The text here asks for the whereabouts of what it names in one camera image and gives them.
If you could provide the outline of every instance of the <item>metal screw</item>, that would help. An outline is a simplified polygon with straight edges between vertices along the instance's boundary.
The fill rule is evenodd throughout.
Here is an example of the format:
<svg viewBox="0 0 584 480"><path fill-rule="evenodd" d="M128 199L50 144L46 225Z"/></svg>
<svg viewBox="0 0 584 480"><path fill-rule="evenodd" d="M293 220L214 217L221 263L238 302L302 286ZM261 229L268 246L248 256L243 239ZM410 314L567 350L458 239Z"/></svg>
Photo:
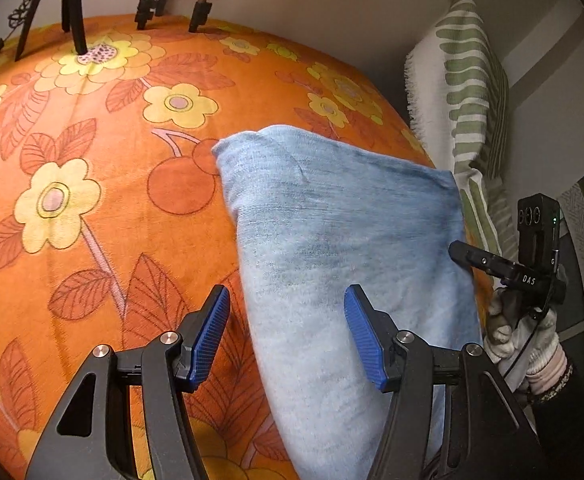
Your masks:
<svg viewBox="0 0 584 480"><path fill-rule="evenodd" d="M404 344L409 344L414 341L414 334L409 330L401 330L396 335L396 340Z"/></svg>
<svg viewBox="0 0 584 480"><path fill-rule="evenodd" d="M161 334L161 343L164 345L171 345L179 338L179 334L176 332L165 332Z"/></svg>
<svg viewBox="0 0 584 480"><path fill-rule="evenodd" d="M483 353L483 348L481 348L476 343L470 343L468 346L466 346L466 352L471 356L477 357Z"/></svg>
<svg viewBox="0 0 584 480"><path fill-rule="evenodd" d="M109 353L110 347L107 345L98 345L94 347L94 350L92 350L92 355L94 357L105 357Z"/></svg>

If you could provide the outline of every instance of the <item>bracelet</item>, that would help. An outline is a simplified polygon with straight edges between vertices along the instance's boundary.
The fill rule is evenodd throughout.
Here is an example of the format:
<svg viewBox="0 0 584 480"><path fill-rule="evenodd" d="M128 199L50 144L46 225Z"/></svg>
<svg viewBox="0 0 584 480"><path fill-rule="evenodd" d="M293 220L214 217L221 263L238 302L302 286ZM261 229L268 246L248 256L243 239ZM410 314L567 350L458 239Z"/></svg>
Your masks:
<svg viewBox="0 0 584 480"><path fill-rule="evenodd" d="M561 379L559 379L559 381L554 386L552 386L552 388L547 390L542 395L533 396L532 404L545 404L553 397L555 397L561 390L563 390L563 388L565 388L565 385L570 380L570 377L572 376L572 369L572 363L568 363L568 367L566 368L565 373L562 375Z"/></svg>

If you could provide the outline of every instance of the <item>light blue towel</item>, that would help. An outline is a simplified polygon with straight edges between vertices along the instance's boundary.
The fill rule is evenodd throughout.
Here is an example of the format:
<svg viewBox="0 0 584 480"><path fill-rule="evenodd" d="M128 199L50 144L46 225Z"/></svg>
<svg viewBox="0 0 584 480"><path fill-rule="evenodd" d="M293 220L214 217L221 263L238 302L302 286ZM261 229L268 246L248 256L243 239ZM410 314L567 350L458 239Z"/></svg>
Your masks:
<svg viewBox="0 0 584 480"><path fill-rule="evenodd" d="M452 174L271 126L213 149L237 227L248 322L265 392L302 480L363 480L390 395L365 376L343 313L348 285L428 343L480 342ZM440 445L435 394L430 452Z"/></svg>

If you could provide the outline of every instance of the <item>white glove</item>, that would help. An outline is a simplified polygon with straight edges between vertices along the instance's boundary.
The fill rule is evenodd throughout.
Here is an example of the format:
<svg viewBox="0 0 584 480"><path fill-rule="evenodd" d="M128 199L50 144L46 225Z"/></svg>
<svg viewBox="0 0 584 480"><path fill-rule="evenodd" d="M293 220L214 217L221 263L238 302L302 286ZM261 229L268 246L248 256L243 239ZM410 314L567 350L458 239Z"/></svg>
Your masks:
<svg viewBox="0 0 584 480"><path fill-rule="evenodd" d="M493 363L498 365L499 372L505 374L514 359L517 358L528 337L536 326L536 321L525 316L518 322L516 330L512 330L503 315L504 309L515 301L515 293L507 288L498 288L494 292L488 308L489 317L486 322L486 335L483 347ZM550 361L557 346L559 336L556 333L556 312L550 309L539 323L536 333L510 371L505 381L512 391L516 390L526 376L539 373Z"/></svg>

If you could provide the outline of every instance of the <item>black sleeve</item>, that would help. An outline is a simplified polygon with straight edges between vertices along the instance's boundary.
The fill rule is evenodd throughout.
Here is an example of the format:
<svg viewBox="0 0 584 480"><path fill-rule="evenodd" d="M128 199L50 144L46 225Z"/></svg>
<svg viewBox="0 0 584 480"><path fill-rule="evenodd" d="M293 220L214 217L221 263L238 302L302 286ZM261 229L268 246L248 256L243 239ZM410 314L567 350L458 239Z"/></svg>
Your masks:
<svg viewBox="0 0 584 480"><path fill-rule="evenodd" d="M553 478L584 478L584 385L570 360L555 386L533 398L532 410Z"/></svg>

